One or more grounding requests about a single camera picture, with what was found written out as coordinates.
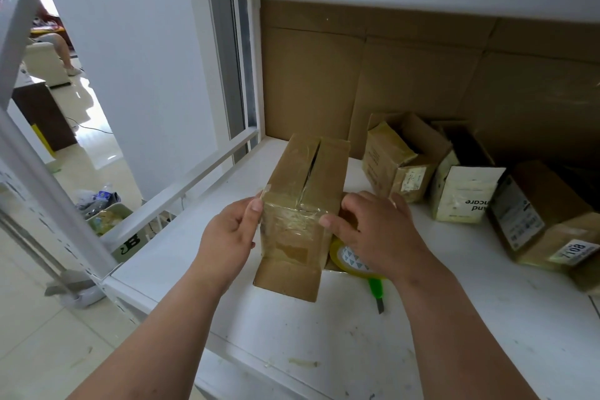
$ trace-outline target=hand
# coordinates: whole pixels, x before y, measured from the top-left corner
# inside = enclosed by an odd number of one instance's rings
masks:
[[[229,204],[213,217],[202,234],[192,267],[221,295],[239,275],[254,248],[252,239],[263,210],[258,196]]]
[[[434,258],[417,232],[406,201],[369,192],[349,193],[341,202],[356,216],[358,229],[343,218],[327,214],[319,223],[339,237],[375,272],[394,283],[409,280],[423,261]]]

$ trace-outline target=white chair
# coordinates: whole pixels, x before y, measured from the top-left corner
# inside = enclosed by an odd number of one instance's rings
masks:
[[[30,75],[43,79],[48,87],[71,84],[63,61],[58,57],[52,43],[34,43],[25,48],[23,62]]]

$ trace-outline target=cable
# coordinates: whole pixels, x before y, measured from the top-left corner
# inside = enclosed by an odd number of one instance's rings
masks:
[[[83,125],[81,125],[79,122],[77,122],[75,119],[71,119],[70,117],[65,116],[65,118],[72,120],[73,122],[75,122],[77,125],[79,125],[81,128],[87,128],[88,130],[96,130],[97,132],[102,132],[102,133],[106,133],[107,135],[114,135],[114,133],[112,132],[105,132],[104,130],[101,130],[99,128],[92,128],[92,127],[84,127]]]

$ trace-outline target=white wall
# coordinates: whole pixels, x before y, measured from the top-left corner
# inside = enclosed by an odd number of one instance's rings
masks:
[[[217,149],[191,0],[54,2],[144,199]]]

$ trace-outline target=sneaker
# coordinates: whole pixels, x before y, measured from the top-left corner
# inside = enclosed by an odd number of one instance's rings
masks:
[[[75,67],[65,68],[65,71],[67,72],[67,75],[69,75],[69,76],[77,76],[77,75],[80,75],[81,73],[83,73],[83,70],[80,70],[79,68],[75,68]]]

